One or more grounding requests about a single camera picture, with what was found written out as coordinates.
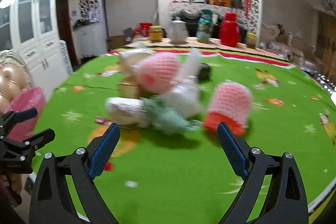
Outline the white ceramic teapot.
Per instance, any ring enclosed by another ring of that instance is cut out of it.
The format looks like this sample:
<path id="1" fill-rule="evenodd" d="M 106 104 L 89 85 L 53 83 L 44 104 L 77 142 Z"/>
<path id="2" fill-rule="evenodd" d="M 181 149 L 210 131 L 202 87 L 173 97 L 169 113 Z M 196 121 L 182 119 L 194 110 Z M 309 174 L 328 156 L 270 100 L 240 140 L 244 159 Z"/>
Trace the white ceramic teapot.
<path id="1" fill-rule="evenodd" d="M 172 43 L 184 43 L 189 36 L 187 30 L 187 24 L 179 16 L 176 16 L 174 20 L 170 22 L 169 29 L 167 31 L 167 37 Z"/>

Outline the black small box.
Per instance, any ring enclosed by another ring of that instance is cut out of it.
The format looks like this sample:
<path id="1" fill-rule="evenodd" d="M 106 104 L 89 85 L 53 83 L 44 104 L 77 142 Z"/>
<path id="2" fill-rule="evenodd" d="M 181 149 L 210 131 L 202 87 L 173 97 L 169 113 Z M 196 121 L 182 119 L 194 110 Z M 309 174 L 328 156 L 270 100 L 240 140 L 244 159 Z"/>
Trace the black small box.
<path id="1" fill-rule="evenodd" d="M 201 63 L 197 78 L 199 81 L 207 81 L 210 79 L 211 67 L 206 63 Z"/>

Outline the white tissue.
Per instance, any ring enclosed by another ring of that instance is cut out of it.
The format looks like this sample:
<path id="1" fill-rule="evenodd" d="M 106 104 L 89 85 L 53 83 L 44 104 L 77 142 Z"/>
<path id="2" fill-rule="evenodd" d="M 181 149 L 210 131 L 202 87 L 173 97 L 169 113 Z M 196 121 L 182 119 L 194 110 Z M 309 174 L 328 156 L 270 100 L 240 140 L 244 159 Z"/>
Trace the white tissue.
<path id="1" fill-rule="evenodd" d="M 189 119 L 202 111 L 199 94 L 197 77 L 188 76 L 162 96 L 166 106 L 173 108 L 182 118 Z"/>

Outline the yellow lid jar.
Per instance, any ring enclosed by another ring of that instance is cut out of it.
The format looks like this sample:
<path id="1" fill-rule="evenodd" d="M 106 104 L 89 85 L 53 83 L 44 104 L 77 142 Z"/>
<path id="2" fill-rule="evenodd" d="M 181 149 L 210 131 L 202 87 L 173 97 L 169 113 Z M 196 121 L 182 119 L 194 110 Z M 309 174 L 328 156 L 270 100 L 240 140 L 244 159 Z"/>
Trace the yellow lid jar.
<path id="1" fill-rule="evenodd" d="M 163 38 L 163 29 L 161 26 L 149 27 L 149 39 L 152 42 L 160 42 Z"/>

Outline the small tan carton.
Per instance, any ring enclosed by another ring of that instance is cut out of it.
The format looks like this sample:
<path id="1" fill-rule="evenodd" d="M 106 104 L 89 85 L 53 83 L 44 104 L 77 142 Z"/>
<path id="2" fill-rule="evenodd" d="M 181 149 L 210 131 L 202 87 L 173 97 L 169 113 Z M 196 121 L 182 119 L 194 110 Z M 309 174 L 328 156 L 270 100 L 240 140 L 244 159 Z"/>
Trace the small tan carton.
<path id="1" fill-rule="evenodd" d="M 138 83 L 133 77 L 125 77 L 118 84 L 118 95 L 122 98 L 138 99 L 141 95 Z"/>

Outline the pink orange foam net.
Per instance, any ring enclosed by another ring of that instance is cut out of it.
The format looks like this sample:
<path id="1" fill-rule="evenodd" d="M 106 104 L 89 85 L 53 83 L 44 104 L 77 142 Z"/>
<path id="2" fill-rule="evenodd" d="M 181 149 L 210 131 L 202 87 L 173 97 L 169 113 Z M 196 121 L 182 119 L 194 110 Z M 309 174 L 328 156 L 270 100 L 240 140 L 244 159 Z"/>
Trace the pink orange foam net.
<path id="1" fill-rule="evenodd" d="M 245 134 L 252 108 L 252 93 L 244 85 L 225 82 L 215 89 L 203 121 L 206 131 L 215 133 L 224 122 L 235 136 Z"/>

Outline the small honey jar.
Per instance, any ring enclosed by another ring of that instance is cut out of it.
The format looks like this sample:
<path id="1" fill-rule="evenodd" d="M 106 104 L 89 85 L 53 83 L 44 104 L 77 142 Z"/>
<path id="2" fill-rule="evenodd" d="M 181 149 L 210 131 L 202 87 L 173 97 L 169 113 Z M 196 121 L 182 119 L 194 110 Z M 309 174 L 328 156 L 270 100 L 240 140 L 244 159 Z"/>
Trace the small honey jar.
<path id="1" fill-rule="evenodd" d="M 245 39 L 247 48 L 255 49 L 257 47 L 258 40 L 259 40 L 259 37 L 256 34 L 248 32 L 246 34 L 246 39 Z"/>

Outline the white low cabinet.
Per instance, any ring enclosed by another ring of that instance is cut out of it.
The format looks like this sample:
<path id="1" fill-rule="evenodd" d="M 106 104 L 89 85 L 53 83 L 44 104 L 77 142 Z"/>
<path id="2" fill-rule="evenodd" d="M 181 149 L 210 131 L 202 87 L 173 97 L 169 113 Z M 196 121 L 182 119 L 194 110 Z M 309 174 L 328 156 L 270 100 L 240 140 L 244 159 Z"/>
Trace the white low cabinet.
<path id="1" fill-rule="evenodd" d="M 76 55 L 79 59 L 100 56 L 108 52 L 106 29 L 103 23 L 80 27 L 73 34 Z"/>

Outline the white foam sheet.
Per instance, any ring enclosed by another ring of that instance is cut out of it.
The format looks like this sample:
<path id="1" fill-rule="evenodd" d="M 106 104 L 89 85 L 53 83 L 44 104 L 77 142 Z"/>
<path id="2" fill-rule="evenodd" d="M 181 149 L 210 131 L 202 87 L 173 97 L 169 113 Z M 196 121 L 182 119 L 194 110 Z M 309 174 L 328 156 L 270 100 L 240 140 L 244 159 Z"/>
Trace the white foam sheet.
<path id="1" fill-rule="evenodd" d="M 201 57 L 201 53 L 196 48 L 192 48 L 186 61 L 179 69 L 177 80 L 181 81 L 189 77 L 197 77 L 201 67 Z"/>

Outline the green cartoon tablecloth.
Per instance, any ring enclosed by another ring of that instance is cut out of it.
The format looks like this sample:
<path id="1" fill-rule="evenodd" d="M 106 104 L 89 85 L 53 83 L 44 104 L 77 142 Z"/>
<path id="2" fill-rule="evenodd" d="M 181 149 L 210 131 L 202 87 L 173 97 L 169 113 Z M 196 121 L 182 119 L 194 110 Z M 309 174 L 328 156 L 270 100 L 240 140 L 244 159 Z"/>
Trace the green cartoon tablecloth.
<path id="1" fill-rule="evenodd" d="M 280 57 L 205 47 L 202 61 L 211 78 L 200 84 L 206 117 L 212 93 L 224 82 L 245 85 L 253 95 L 245 139 L 270 155 L 291 152 L 308 202 L 335 179 L 335 105 L 330 94 L 303 71 Z M 122 74 L 118 55 L 103 55 L 83 65 L 55 89 L 35 126 L 56 137 L 39 151 L 71 154 L 105 131 L 105 101 L 118 96 Z M 238 193 L 236 176 L 214 134 L 203 128 L 165 135 L 153 128 L 121 128 L 108 170 L 94 181 L 120 223 L 217 223 Z"/>

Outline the tan leather ornate chair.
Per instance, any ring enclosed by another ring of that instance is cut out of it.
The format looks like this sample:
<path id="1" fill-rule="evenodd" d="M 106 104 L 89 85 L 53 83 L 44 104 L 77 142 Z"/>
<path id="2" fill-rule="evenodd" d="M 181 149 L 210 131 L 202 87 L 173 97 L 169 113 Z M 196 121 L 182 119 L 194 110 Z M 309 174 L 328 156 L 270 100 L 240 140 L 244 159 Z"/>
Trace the tan leather ornate chair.
<path id="1" fill-rule="evenodd" d="M 25 61 L 13 50 L 3 50 L 0 55 L 1 115 L 23 91 L 33 86 Z"/>

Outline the cream carved sofa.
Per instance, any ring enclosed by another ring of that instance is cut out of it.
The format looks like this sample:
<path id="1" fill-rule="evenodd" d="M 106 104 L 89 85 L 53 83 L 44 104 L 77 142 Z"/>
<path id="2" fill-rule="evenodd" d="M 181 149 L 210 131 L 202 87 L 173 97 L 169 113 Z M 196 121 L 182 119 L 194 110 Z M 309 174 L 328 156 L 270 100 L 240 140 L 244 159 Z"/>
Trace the cream carved sofa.
<path id="1" fill-rule="evenodd" d="M 291 32 L 285 35 L 286 41 L 281 42 L 280 36 L 285 34 L 282 25 L 261 25 L 260 47 L 263 50 L 277 54 L 290 61 L 302 71 L 311 75 L 321 68 L 321 61 L 315 57 L 313 46 L 306 45 L 300 35 L 293 36 Z"/>

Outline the printed paper bag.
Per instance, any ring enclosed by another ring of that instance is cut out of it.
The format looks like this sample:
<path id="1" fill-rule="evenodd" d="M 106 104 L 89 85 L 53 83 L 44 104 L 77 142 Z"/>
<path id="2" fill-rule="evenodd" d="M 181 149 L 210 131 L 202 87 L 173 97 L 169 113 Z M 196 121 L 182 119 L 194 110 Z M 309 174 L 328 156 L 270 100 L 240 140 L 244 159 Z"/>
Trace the printed paper bag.
<path id="1" fill-rule="evenodd" d="M 134 98 L 110 97 L 105 102 L 108 118 L 121 126 L 138 125 L 141 128 L 150 125 L 143 101 Z"/>

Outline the green patterned wrapper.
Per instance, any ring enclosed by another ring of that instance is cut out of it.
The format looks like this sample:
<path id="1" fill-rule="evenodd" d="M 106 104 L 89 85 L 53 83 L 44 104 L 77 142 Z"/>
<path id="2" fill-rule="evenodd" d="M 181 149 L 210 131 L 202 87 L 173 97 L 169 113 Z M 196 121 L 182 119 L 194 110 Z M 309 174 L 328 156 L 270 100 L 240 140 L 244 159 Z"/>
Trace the green patterned wrapper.
<path id="1" fill-rule="evenodd" d="M 165 100 L 160 96 L 142 98 L 141 100 L 143 111 L 150 124 L 166 135 L 184 134 L 201 127 L 201 121 L 183 118 L 175 109 L 167 106 Z"/>

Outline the white glass door cabinet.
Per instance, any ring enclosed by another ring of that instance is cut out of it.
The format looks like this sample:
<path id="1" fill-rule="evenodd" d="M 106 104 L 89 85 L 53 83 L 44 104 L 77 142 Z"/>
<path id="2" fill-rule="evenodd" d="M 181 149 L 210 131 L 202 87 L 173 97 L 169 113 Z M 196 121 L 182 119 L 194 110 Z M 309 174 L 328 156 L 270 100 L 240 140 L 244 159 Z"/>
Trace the white glass door cabinet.
<path id="1" fill-rule="evenodd" d="M 68 77 L 56 0 L 1 0 L 1 50 L 13 50 L 23 59 L 33 85 L 49 99 Z"/>

